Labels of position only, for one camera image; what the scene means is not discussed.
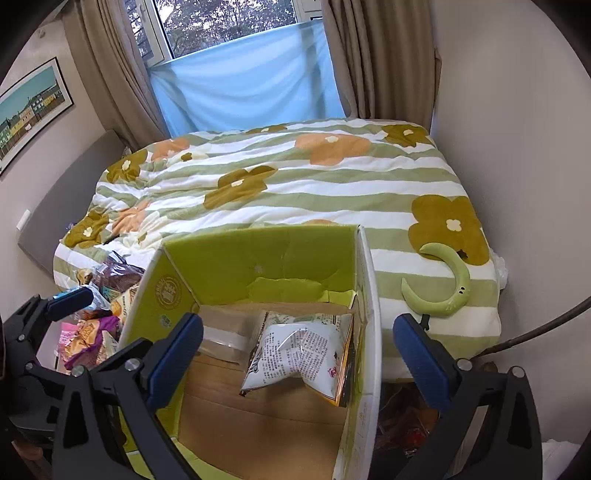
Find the pink snack bag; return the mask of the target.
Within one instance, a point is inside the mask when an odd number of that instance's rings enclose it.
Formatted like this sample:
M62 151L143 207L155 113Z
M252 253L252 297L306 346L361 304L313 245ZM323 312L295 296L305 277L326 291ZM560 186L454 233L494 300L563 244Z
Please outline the pink snack bag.
M63 323L58 342L60 365L70 372L74 367L91 369L115 354L121 322L116 316Z

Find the brown chocolate snack bag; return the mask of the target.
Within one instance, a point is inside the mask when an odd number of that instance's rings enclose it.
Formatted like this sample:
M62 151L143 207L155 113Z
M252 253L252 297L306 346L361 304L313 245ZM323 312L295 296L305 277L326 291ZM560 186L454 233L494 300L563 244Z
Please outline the brown chocolate snack bag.
M144 272L143 268L129 264L117 252L110 252L93 269L92 283L104 298L112 300L139 283Z

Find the grey bed headboard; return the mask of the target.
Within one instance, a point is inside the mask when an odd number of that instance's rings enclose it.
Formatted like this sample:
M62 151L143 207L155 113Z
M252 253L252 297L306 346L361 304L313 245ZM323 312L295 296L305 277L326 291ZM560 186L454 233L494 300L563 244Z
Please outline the grey bed headboard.
M106 131L64 171L26 221L17 244L47 276L53 277L59 241L85 216L100 176L125 147L114 131Z

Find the green crescent neck fan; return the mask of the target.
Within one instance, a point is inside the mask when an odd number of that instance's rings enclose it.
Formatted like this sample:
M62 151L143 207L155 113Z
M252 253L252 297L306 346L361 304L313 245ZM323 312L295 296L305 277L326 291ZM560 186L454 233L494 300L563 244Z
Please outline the green crescent neck fan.
M420 314L446 318L464 308L471 298L472 280L467 264L451 246L427 243L419 253L441 260L451 274L448 278L436 278L419 291L407 278L401 281L401 294L408 307Z

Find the green cardboard snack box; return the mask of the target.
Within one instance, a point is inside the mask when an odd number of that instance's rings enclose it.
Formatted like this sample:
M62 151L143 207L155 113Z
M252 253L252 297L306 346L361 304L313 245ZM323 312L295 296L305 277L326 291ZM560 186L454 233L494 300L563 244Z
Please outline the green cardboard snack box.
M307 224L164 241L122 342L186 313L204 337L157 417L200 479L365 479L382 373L378 288L358 225Z

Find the white snack bag in box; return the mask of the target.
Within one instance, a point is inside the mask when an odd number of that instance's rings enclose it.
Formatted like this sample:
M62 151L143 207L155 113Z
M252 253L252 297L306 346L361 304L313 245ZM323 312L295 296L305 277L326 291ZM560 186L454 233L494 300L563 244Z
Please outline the white snack bag in box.
M266 312L240 394L299 378L332 405L344 406L352 341L351 313Z

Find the framed houses picture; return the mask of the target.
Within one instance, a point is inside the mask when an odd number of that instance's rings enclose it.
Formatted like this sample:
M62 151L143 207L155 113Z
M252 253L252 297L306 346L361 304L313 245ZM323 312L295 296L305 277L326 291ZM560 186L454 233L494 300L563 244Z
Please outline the framed houses picture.
M74 101L53 57L1 94L1 174Z

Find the green striped floral duvet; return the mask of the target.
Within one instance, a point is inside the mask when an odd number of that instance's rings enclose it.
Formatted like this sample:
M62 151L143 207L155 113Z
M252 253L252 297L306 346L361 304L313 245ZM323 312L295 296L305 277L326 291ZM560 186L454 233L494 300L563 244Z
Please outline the green striped floral duvet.
M291 224L365 229L377 276L383 376L409 373L391 338L406 310L401 281L419 291L448 278L444 263L419 253L454 248L471 274L468 304L430 323L457 357L501 336L500 279L466 190L428 131L390 120L329 119L247 131L194 132L122 156L103 171L85 216L59 241L53 278L72 287L80 270L117 252L146 267L170 236Z

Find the left beige curtain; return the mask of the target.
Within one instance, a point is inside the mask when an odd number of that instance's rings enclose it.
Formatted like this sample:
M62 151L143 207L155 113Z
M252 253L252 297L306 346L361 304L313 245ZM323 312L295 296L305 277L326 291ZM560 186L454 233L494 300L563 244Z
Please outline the left beige curtain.
M138 150L169 137L121 1L69 1L66 39L93 108L107 130Z

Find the beige curtain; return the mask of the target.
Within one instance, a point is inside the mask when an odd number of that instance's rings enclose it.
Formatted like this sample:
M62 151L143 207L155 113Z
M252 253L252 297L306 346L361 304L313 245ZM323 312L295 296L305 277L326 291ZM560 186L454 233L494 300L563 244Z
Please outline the beige curtain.
M441 74L431 3L322 1L335 83L346 117L431 128Z
M66 39L93 108L107 130L138 150L169 137L121 1L69 1Z

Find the blue window cloth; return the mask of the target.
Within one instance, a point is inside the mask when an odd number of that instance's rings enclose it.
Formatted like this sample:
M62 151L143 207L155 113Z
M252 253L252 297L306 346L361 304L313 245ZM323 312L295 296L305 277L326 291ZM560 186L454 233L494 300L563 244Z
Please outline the blue window cloth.
M345 115L320 20L206 48L148 74L173 136Z

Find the right beige curtain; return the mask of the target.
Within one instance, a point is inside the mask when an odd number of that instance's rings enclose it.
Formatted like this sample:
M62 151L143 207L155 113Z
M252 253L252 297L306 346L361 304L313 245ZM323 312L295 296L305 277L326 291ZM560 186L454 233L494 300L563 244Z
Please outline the right beige curtain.
M346 117L431 128L441 74L431 3L322 1L335 83Z

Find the white wall switch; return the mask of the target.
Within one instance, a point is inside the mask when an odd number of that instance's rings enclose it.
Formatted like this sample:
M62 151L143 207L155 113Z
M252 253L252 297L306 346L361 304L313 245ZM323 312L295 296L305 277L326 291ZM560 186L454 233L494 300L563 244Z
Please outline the white wall switch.
M20 219L19 219L18 223L16 224L16 229L17 229L18 231L21 231L21 230L24 228L24 226L26 225L27 221L28 221L28 220L29 220L29 218L30 218L30 215L31 215L31 212L30 212L28 209L26 209L26 210L23 212L23 214L21 215L21 217L20 217Z

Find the window with white frame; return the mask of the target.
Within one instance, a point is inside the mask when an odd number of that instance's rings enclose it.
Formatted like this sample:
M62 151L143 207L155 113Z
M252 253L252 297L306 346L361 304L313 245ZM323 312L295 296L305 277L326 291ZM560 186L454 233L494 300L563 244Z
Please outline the window with white frame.
M125 0L146 66L322 17L314 0Z

